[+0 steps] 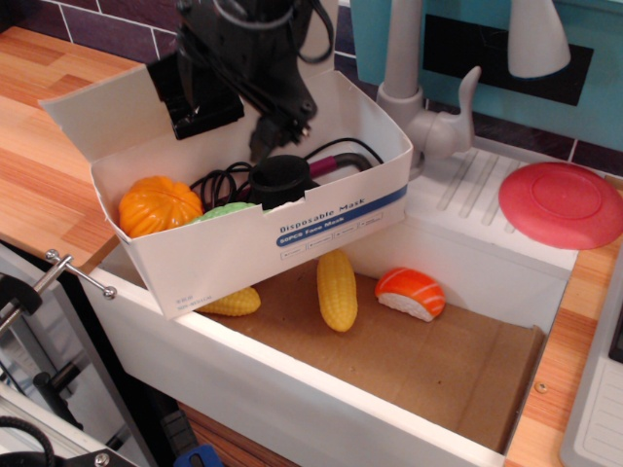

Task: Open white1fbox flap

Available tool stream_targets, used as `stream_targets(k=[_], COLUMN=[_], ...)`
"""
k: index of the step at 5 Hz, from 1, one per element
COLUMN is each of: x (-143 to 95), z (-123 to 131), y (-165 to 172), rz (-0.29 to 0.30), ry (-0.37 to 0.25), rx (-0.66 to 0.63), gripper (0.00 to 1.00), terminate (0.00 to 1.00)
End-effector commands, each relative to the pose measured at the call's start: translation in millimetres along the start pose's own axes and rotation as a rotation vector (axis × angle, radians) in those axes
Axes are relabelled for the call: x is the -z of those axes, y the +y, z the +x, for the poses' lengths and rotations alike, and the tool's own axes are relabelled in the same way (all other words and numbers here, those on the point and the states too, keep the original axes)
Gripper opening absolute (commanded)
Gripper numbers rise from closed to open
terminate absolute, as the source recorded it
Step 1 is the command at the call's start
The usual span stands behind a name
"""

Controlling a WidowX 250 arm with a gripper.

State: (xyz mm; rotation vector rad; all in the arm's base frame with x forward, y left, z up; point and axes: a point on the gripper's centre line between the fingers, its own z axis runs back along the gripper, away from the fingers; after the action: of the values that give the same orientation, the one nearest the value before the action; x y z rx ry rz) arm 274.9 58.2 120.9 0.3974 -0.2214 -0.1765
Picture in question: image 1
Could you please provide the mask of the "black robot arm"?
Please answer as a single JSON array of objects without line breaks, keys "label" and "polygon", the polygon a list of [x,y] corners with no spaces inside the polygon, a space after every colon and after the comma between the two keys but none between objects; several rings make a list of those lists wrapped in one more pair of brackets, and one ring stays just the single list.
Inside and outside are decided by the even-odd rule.
[{"label": "black robot arm", "polygon": [[334,40],[328,13],[318,1],[180,1],[177,64],[193,114],[213,113],[220,100],[243,98],[259,114],[250,136],[250,159],[300,142],[317,106],[299,64],[329,58],[331,46],[305,55],[313,16]]}]

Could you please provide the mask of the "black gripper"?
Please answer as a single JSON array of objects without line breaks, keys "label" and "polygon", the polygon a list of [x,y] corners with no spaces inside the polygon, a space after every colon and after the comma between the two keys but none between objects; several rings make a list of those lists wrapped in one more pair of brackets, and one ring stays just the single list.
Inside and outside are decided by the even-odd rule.
[{"label": "black gripper", "polygon": [[194,134],[242,117],[241,99],[258,113],[250,161],[260,162],[277,147],[299,143],[317,113],[299,70],[308,18],[184,18],[176,35],[176,65],[186,120]]}]

